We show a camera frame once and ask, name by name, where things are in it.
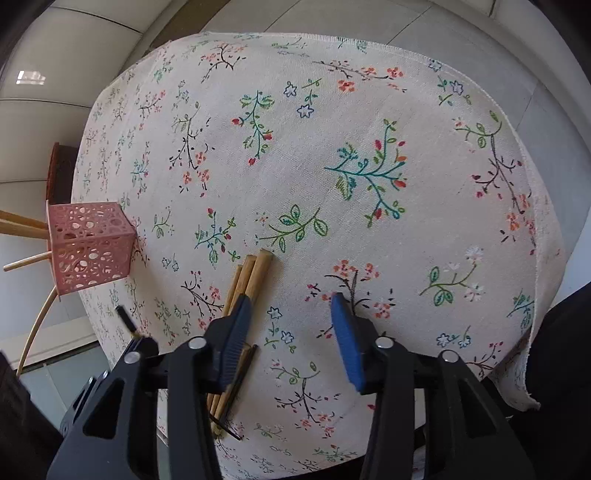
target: floor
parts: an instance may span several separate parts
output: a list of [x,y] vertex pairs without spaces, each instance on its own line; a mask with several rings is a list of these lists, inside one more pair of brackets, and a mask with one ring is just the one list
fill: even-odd
[[495,40],[427,0],[189,0],[160,41],[203,30],[315,33],[360,38],[437,58],[501,106],[536,163],[570,255],[591,206],[591,154],[558,102]]

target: floral tablecloth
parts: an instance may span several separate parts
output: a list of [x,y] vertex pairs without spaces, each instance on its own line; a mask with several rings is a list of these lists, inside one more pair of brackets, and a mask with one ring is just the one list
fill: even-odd
[[364,453],[374,398],[346,378],[334,291],[409,350],[455,350],[536,405],[525,362],[564,269],[558,223],[498,105],[436,59],[310,35],[168,43],[91,111],[73,201],[103,200],[138,232],[130,276],[80,292],[111,364],[129,341],[118,304],[167,351],[220,315],[246,254],[276,255],[230,423],[245,437],[216,440],[226,476]]

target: wooden chopstick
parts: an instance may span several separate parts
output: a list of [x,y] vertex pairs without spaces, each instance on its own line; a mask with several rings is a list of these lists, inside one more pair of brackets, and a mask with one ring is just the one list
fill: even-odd
[[[238,284],[238,279],[240,278],[240,273],[242,272],[242,264],[236,267],[236,271],[234,272],[234,278],[232,279],[232,283],[230,284],[230,288],[228,289],[228,293],[226,294],[226,301],[223,304],[222,310],[222,317],[228,315],[230,311],[230,305],[232,304],[232,299],[234,298],[234,291],[236,290],[236,285]],[[207,409],[212,409],[213,397],[215,395],[213,393],[207,394]]]
[[[254,306],[256,299],[259,296],[259,293],[261,292],[262,289],[262,284],[265,280],[265,276],[267,274],[267,271],[269,270],[269,267],[271,266],[271,261],[273,260],[273,253],[269,252],[269,250],[265,250],[264,248],[261,248],[261,250],[259,251],[259,254],[256,256],[256,261],[254,262],[254,265],[252,266],[252,270],[250,273],[250,276],[248,278],[248,284],[245,285],[244,288],[244,293],[251,299],[251,303]],[[238,286],[236,287],[236,291],[234,292],[234,298],[233,298],[233,303],[235,303],[238,299],[238,296],[240,295],[239,293],[239,287],[242,287],[242,285],[240,285],[240,281],[238,281]],[[244,359],[247,357],[248,353],[248,349],[247,348],[243,348],[242,349],[242,353],[240,355],[240,360],[238,361],[238,367],[236,369],[236,374],[238,374],[238,372],[240,371],[240,368],[244,362]],[[232,391],[232,388],[234,386],[235,382],[232,382],[232,384],[226,389],[226,391],[220,396],[220,399],[217,400],[216,399],[213,400],[212,403],[212,409],[210,410],[211,414],[216,418],[216,419],[220,419],[222,412],[226,409],[226,405],[228,403],[228,400],[230,399],[230,392]]]

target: blue flower print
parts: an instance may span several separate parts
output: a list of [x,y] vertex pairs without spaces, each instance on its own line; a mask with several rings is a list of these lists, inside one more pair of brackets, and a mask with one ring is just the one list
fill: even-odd
[[295,97],[296,96],[296,90],[297,90],[297,86],[295,86],[293,83],[291,83],[289,80],[287,81],[287,87],[285,87],[285,90],[283,90],[283,94],[289,98],[289,97]]
[[442,63],[440,61],[435,60],[435,59],[430,59],[428,66],[434,72],[439,72],[439,70],[441,70],[441,67],[443,67]]
[[308,104],[302,105],[296,111],[300,114],[300,118],[310,118],[314,113],[314,109]]
[[464,93],[464,86],[460,82],[458,82],[457,80],[449,82],[449,85],[450,85],[450,87],[452,87],[453,93],[457,93],[458,95],[461,95],[462,93]]

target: white wall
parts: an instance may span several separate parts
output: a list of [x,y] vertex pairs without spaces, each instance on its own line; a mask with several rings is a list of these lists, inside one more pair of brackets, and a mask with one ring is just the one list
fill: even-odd
[[[0,183],[0,210],[44,220],[45,194],[44,181]],[[44,251],[47,251],[45,240],[0,235],[2,265]],[[52,288],[53,278],[48,261],[0,272],[0,340],[28,333]],[[41,328],[85,315],[77,293],[64,295],[61,301],[53,303]]]

